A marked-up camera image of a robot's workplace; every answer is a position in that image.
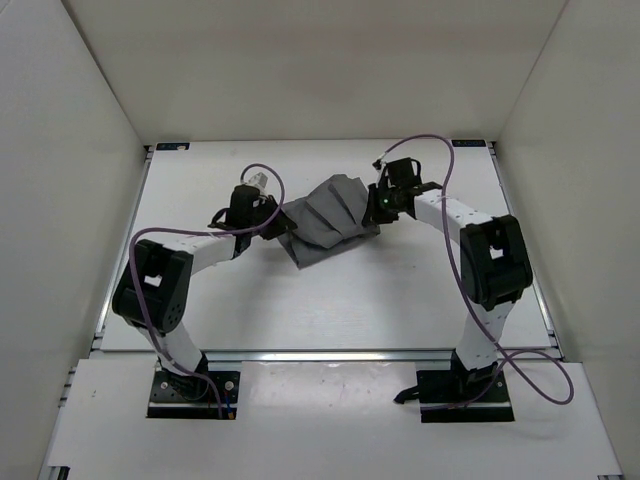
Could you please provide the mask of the grey pleated skirt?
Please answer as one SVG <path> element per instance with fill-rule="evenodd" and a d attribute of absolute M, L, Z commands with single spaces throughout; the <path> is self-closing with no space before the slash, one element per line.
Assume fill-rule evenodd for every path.
<path fill-rule="evenodd" d="M 283 212 L 296 228 L 278 237 L 299 269 L 353 249 L 380 234 L 362 225 L 368 190 L 358 177 L 335 174 L 304 197 L 287 202 Z"/>

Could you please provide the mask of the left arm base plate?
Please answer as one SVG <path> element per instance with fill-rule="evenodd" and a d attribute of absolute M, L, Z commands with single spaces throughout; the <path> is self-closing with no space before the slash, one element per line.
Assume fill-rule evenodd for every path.
<path fill-rule="evenodd" d="M 156 366 L 150 388 L 147 417 L 151 419 L 235 420 L 238 412 L 241 372 L 210 370 L 210 383 L 181 377 Z"/>

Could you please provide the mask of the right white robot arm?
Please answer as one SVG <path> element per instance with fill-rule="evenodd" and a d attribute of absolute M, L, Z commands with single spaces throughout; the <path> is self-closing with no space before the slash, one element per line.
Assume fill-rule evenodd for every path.
<path fill-rule="evenodd" d="M 454 280 L 468 314 L 461 340 L 445 372 L 445 386 L 458 406 L 488 390 L 497 375 L 506 319 L 533 273 L 518 220 L 491 216 L 424 183 L 419 161 L 406 157 L 373 163 L 378 179 L 368 187 L 362 224 L 391 224 L 406 214 L 443 234 Z"/>

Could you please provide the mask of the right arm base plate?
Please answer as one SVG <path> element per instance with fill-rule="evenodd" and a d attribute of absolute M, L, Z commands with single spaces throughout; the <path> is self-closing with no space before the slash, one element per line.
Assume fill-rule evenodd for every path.
<path fill-rule="evenodd" d="M 416 372 L 418 400 L 423 424 L 509 423 L 515 415 L 505 375 L 462 392 L 449 370 Z"/>

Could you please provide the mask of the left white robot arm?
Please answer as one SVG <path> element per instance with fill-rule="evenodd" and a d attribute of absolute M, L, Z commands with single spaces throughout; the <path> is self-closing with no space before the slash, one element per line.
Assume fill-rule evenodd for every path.
<path fill-rule="evenodd" d="M 178 238 L 168 243 L 144 236 L 169 233 L 169 228 L 149 228 L 135 236 L 112 310 L 153 346 L 166 382 L 181 397 L 197 401 L 219 392 L 209 379 L 206 355 L 182 324 L 191 277 L 236 259 L 256 236 L 272 240 L 296 228 L 273 196 L 261 187 L 241 184 L 234 188 L 229 206 L 212 217 L 206 232 L 174 229 Z"/>

